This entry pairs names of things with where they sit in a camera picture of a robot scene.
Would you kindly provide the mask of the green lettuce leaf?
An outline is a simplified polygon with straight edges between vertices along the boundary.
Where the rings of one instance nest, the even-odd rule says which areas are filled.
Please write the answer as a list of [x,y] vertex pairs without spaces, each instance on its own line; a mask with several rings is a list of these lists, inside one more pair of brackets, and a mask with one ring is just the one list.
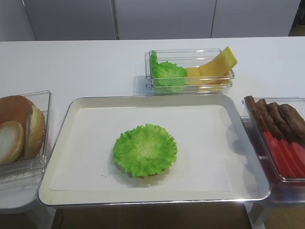
[[133,177],[148,177],[170,168],[177,153],[177,143],[165,128],[145,124],[121,133],[113,147],[113,161]]
[[151,53],[152,77],[155,87],[185,86],[186,69],[171,62],[157,62],[157,53]]

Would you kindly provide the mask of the clear bin lettuce and cheese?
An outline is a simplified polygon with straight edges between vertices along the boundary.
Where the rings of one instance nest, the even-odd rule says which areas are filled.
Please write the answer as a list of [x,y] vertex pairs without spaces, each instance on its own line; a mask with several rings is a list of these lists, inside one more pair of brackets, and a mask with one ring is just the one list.
[[222,65],[212,65],[214,73],[203,73],[203,66],[214,60],[222,50],[182,49],[150,50],[145,54],[146,89],[161,94],[224,94],[233,86],[232,69],[223,73]]

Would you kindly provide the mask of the small yellow cheese slice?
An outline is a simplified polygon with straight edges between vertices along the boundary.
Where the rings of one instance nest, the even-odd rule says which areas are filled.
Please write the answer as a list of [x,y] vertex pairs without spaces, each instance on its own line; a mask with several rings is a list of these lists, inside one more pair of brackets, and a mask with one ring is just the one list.
[[186,68],[186,84],[192,86],[199,86],[203,84],[198,67]]

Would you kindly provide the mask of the long curved cheese slice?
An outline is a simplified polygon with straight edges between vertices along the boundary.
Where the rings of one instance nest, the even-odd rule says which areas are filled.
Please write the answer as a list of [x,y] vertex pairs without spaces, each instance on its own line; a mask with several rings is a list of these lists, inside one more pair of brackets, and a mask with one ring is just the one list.
[[230,71],[238,63],[230,47],[226,47],[220,54],[207,64],[199,67],[203,85],[229,84],[230,79],[223,79],[224,76],[230,76]]

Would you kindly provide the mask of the green lettuce leaf lying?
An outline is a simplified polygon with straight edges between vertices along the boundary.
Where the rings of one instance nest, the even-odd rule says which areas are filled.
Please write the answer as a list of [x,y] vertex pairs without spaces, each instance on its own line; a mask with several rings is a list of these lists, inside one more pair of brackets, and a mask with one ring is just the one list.
[[186,69],[171,62],[157,62],[157,53],[151,53],[152,77],[155,87],[185,86]]

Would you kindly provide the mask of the silver metal baking tray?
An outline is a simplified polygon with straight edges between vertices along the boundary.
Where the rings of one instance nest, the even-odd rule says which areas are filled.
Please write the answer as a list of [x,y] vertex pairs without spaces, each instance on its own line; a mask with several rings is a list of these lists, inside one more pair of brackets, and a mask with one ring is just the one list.
[[[164,127],[178,145],[159,175],[135,178],[113,162],[120,134]],[[39,188],[48,206],[255,201],[269,182],[231,98],[222,94],[88,97],[73,101]]]

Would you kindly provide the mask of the brown meat patty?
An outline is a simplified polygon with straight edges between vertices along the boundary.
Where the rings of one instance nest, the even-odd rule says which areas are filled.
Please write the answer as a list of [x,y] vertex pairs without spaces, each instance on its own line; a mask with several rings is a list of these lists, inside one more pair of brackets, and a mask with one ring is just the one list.
[[267,110],[268,110],[269,114],[271,115],[274,123],[277,125],[277,128],[281,131],[281,133],[283,134],[285,139],[289,143],[296,141],[297,140],[296,135],[293,133],[290,126],[281,116],[278,108],[279,108],[279,105],[276,102],[269,103],[267,105]]
[[252,117],[256,122],[259,131],[261,133],[268,131],[267,125],[254,101],[254,98],[252,96],[246,96],[244,100],[249,112],[251,113]]
[[305,121],[303,117],[289,104],[279,105],[279,112],[297,137],[298,142],[305,144]]
[[275,124],[271,115],[269,114],[269,112],[267,110],[267,103],[266,103],[265,99],[258,100],[256,102],[256,105],[260,111],[260,114],[263,117],[263,120],[264,120],[268,130],[272,134],[272,136],[275,137],[277,140],[281,140],[281,139],[286,140],[285,136],[278,129],[277,125]]

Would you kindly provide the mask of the upright bun half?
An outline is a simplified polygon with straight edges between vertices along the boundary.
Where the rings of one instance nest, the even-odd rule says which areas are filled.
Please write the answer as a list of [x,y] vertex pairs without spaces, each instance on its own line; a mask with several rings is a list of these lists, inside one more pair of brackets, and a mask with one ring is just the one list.
[[42,111],[32,105],[26,118],[24,159],[35,158],[40,152],[44,140],[45,128],[45,117]]

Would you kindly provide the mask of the clear bin with buns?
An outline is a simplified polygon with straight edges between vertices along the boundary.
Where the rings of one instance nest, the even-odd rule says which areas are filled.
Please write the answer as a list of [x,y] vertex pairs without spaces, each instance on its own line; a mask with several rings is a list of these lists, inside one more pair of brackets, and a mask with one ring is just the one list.
[[19,179],[26,179],[36,175],[41,175],[50,158],[49,150],[49,122],[51,114],[51,92],[42,91],[29,94],[21,94],[31,100],[34,106],[39,108],[45,117],[45,135],[40,152],[32,159],[24,159],[23,152],[14,162],[0,165],[1,183],[13,182]]

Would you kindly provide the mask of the clear bin patties and tomato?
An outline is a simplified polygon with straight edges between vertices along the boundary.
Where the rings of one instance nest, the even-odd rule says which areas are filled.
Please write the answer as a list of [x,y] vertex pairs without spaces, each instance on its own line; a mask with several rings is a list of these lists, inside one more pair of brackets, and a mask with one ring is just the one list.
[[[278,105],[282,105],[282,104],[279,104],[279,100],[277,100],[277,99],[275,99],[275,98],[272,98],[272,99],[265,99],[265,101],[266,101],[267,105],[268,105],[269,103],[273,103],[273,102],[276,102]],[[268,160],[269,160],[271,166],[273,167],[273,171],[275,172],[275,175],[277,176],[277,178],[278,178],[280,181],[282,181],[282,182],[304,183],[305,177],[301,177],[301,178],[296,178],[296,177],[294,177],[294,178],[287,178],[287,177],[282,177],[282,176],[279,174],[279,172],[278,172],[278,170],[277,170],[277,167],[276,167],[276,165],[275,165],[275,163],[274,163],[274,160],[273,160],[273,158],[272,158],[271,152],[270,152],[270,150],[269,150],[269,148],[268,148],[268,146],[267,146],[267,144],[266,144],[266,142],[265,142],[265,140],[264,140],[264,135],[263,135],[263,133],[261,133],[261,132],[259,131],[259,129],[257,128],[256,122],[255,122],[254,118],[252,117],[251,113],[249,112],[249,110],[248,110],[248,108],[247,108],[247,106],[246,106],[246,104],[245,104],[245,100],[243,101],[243,104],[245,105],[245,108],[246,108],[246,110],[247,110],[247,112],[248,112],[248,114],[249,114],[250,120],[251,120],[251,122],[252,122],[254,128],[256,129],[256,132],[257,132],[258,135],[259,135],[259,139],[260,139],[260,142],[262,143],[263,149],[266,151],[266,157],[268,158]]]

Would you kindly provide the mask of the brown top bun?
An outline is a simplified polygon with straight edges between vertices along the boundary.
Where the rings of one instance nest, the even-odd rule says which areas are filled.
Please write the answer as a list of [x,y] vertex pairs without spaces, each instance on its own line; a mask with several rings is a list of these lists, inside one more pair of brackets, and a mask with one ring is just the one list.
[[15,121],[25,127],[29,110],[34,103],[21,95],[11,95],[0,99],[0,123]]

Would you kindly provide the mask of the front bun half cut-side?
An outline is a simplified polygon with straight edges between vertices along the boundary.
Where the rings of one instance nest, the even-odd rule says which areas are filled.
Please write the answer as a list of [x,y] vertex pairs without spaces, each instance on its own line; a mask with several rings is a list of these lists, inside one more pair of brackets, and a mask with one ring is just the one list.
[[0,125],[0,164],[16,161],[24,148],[24,128],[16,121],[4,122]]

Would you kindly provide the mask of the red tomato slice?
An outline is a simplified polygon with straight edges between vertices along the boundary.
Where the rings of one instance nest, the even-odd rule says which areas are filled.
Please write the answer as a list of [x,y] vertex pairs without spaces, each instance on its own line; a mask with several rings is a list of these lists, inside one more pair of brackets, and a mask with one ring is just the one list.
[[298,154],[298,156],[304,160],[305,159],[305,148],[297,142],[293,143],[293,146],[294,146],[294,149],[295,149],[296,153]]
[[273,135],[269,131],[264,132],[263,135],[279,174],[282,177],[294,178],[295,173],[293,172],[289,164],[286,162],[283,152],[279,146],[278,140],[273,137]]
[[291,144],[289,144],[289,149],[290,149],[290,152],[292,154],[293,160],[296,162],[296,164],[301,169],[301,171],[303,173],[305,173],[305,160],[301,159],[298,156],[298,154],[296,153],[296,151],[294,149],[293,143],[295,143],[295,142],[292,142]]
[[283,139],[280,140],[278,143],[281,148],[281,151],[283,152],[283,156],[284,156],[287,164],[289,165],[290,169],[293,171],[294,177],[296,177],[296,178],[305,177],[304,172],[301,170],[301,168],[298,166],[298,164],[294,161],[288,143]]

